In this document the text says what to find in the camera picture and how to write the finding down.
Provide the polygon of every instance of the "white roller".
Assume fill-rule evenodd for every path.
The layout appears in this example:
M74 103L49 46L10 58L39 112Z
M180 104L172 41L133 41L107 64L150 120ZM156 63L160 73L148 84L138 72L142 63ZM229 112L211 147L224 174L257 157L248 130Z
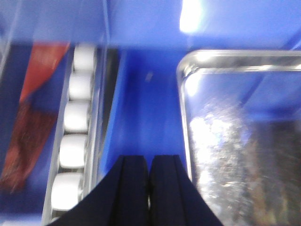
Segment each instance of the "white roller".
M71 133L88 131L89 101L69 101L64 112L64 128Z
M73 72L69 80L69 98L71 100L91 99L92 72Z
M63 168L82 168L85 166L85 146L87 135L65 135L60 145L60 165Z
M95 46L78 45L74 50L73 66L75 71L94 71Z
M56 175L51 191L53 210L68 211L79 203L82 183L81 173L59 173Z

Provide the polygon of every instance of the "stainless steel tray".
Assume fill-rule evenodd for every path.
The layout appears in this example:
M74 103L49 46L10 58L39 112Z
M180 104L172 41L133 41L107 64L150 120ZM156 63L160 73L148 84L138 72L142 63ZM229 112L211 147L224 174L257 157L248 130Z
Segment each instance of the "stainless steel tray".
M177 68L188 175L226 226L301 225L301 51L198 50Z

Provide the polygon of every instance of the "blue surface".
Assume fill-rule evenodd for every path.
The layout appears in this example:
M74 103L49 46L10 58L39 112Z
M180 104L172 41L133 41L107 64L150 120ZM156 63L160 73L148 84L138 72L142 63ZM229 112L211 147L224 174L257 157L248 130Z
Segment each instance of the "blue surface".
M295 49L299 0L0 0L0 34L142 48Z
M26 72L26 59L29 57L30 51L31 47L29 47L29 50L27 50L25 56L24 54L19 55L19 57L21 58L21 63L14 64L14 69L16 71L22 71L23 76ZM30 99L32 101L32 107L34 109L58 113L66 64L67 56L64 56L51 79L48 82L46 82L39 90L32 94ZM22 76L20 74L16 74L16 76L19 76L19 80L21 80ZM10 126L13 126L14 124L22 85L23 80L22 82L20 81L18 89L12 89L14 91L14 93L12 94L13 99L10 99L9 101L11 104L14 104L16 106L16 109L14 116L11 116L12 121L9 121ZM36 220L41 216L47 187L54 137L55 125L52 128L50 136L47 142L45 143L42 153L40 154L39 159L35 167L33 168L31 175L26 181L24 190L14 194L8 194L4 191L0 191L1 220Z
M186 165L175 70L182 51L123 50L100 175L120 154L179 154Z
M102 0L0 0L0 34L13 42L104 44L103 6Z

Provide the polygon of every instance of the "red fabric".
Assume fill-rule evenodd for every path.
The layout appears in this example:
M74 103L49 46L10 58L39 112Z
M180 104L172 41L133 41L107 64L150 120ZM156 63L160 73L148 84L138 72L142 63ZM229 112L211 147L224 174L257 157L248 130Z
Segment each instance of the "red fabric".
M13 192L24 187L56 119L56 114L35 111L27 103L20 104L0 179L2 188Z
M68 43L36 43L33 45L20 102L50 79L68 48Z
M56 113L33 110L27 97L47 82L69 44L35 43L32 48L12 138L0 177L0 188L14 192L24 187L57 119Z

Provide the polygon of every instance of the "red object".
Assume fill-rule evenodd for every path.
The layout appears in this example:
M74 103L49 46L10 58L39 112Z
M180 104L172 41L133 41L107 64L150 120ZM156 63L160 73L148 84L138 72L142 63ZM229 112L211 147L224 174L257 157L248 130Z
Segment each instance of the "red object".
M57 113L33 110L27 97L47 82L69 44L35 43L20 96L12 138L0 177L0 188L14 192L24 187L56 122Z
M33 45L20 102L50 79L68 48L69 44L62 43Z
M56 119L56 113L35 111L28 103L20 104L0 179L2 188L10 192L23 188Z

